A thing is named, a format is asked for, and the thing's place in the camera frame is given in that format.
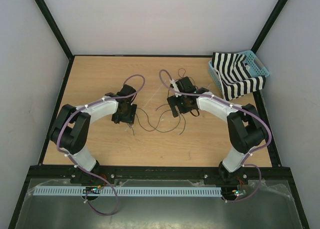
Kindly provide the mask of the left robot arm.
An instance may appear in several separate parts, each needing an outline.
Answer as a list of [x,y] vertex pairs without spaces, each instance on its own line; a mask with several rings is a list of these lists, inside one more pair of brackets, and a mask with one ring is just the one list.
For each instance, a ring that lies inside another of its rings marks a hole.
[[82,177],[89,183],[100,177],[98,161],[90,154],[86,145],[90,125],[111,115],[115,124],[133,125],[137,105],[133,103],[137,91],[127,84],[114,94],[105,94],[101,99],[86,105],[65,104],[49,131],[49,139],[59,152],[69,157],[76,167],[83,168]]

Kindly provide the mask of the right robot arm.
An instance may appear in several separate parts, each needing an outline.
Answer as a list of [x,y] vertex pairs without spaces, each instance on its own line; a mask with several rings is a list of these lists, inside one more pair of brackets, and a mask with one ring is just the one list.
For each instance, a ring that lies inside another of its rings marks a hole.
[[268,140],[271,132],[260,119],[252,104],[245,106],[230,103],[215,96],[206,88],[196,88],[186,76],[178,80],[170,79],[173,96],[167,98],[174,117],[196,111],[206,111],[220,118],[227,124],[231,149],[219,164],[219,179],[231,183],[245,160],[254,152],[262,141]]

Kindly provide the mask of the black white striped cloth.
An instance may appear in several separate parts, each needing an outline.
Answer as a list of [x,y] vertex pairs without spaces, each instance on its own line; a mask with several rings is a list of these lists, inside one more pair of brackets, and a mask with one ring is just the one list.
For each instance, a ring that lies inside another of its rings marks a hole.
[[222,96],[231,101],[246,94],[260,91],[265,87],[265,76],[251,76],[249,66],[244,63],[246,56],[236,53],[214,52],[211,65],[217,73],[222,87]]

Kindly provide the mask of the light blue perforated basket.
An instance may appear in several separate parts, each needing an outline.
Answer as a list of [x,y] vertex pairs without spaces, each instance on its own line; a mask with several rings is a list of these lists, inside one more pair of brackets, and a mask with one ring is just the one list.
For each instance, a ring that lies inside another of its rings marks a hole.
[[[251,50],[241,51],[237,52],[236,54],[245,55],[246,58],[244,60],[244,63],[249,66],[248,72],[251,76],[257,77],[257,76],[265,76],[266,78],[270,75],[270,72],[268,69],[263,65],[263,63],[259,60],[259,58],[256,56],[256,54]],[[217,73],[214,71],[214,68],[212,67],[212,61],[210,60],[208,62],[208,73],[210,77],[212,78],[213,82],[219,89],[219,91],[222,93],[222,86],[220,79],[217,75]]]

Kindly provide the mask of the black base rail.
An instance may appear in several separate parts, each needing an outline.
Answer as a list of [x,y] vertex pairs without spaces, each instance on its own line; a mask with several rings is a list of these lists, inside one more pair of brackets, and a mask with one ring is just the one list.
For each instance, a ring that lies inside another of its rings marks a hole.
[[204,181],[206,185],[237,186],[248,183],[249,176],[242,168],[237,172],[221,173],[220,167],[167,166],[100,166],[96,174],[114,184],[120,180]]

